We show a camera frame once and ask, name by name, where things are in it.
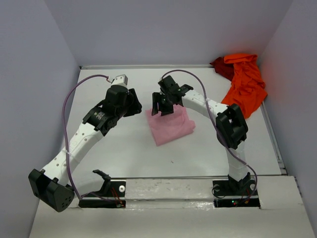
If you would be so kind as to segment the pink t shirt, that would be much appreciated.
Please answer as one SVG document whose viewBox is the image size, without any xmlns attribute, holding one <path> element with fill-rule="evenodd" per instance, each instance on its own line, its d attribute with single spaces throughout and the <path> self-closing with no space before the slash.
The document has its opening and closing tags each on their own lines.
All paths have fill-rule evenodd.
<svg viewBox="0 0 317 238">
<path fill-rule="evenodd" d="M 161 146 L 173 140 L 194 132 L 195 122 L 190 120 L 185 107 L 173 106 L 174 113 L 162 116 L 152 115 L 152 110 L 146 110 L 146 118 L 156 146 Z"/>
</svg>

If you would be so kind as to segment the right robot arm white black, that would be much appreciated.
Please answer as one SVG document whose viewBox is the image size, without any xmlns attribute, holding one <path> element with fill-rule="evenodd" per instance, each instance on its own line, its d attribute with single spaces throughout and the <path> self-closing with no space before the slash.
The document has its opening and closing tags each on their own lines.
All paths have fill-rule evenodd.
<svg viewBox="0 0 317 238">
<path fill-rule="evenodd" d="M 170 115 L 174 113 L 173 107 L 180 105 L 211 119 L 218 141 L 226 148 L 229 165 L 228 189 L 233 194 L 244 191 L 251 175 L 244 152 L 248 126 L 240 107 L 237 104 L 226 105 L 211 100 L 187 84 L 179 86 L 171 76 L 162 78 L 158 85 L 160 92 L 152 94 L 152 115 Z"/>
</svg>

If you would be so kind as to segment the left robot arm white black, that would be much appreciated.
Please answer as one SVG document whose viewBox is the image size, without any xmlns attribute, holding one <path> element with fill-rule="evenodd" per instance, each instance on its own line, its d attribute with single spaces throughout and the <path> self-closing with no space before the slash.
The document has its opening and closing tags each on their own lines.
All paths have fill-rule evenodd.
<svg viewBox="0 0 317 238">
<path fill-rule="evenodd" d="M 33 169 L 28 175 L 33 194 L 57 212 L 64 211 L 75 195 L 104 196 L 111 192 L 111 178 L 100 170 L 93 170 L 92 180 L 75 185 L 69 175 L 86 154 L 117 125 L 122 117 L 142 111 L 135 89 L 111 86 L 104 100 L 94 106 L 69 143 L 41 170 Z"/>
</svg>

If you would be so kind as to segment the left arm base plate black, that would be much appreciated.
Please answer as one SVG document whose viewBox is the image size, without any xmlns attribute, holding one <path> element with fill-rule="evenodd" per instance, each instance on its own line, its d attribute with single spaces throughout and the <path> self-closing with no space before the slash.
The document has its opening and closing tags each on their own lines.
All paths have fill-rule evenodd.
<svg viewBox="0 0 317 238">
<path fill-rule="evenodd" d="M 110 185 L 103 185 L 99 191 L 84 195 L 79 201 L 80 208 L 121 209 L 126 207 L 126 181 L 111 180 Z"/>
</svg>

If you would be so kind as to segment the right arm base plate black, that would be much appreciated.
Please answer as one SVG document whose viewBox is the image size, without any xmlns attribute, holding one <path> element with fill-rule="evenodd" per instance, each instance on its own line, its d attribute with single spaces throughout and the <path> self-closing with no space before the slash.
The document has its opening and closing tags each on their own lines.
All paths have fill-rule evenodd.
<svg viewBox="0 0 317 238">
<path fill-rule="evenodd" d="M 214 180 L 211 192 L 214 196 L 215 208 L 258 207 L 260 200 L 258 191 L 254 191 L 255 181 L 252 179 L 239 191 L 233 191 L 227 180 Z"/>
</svg>

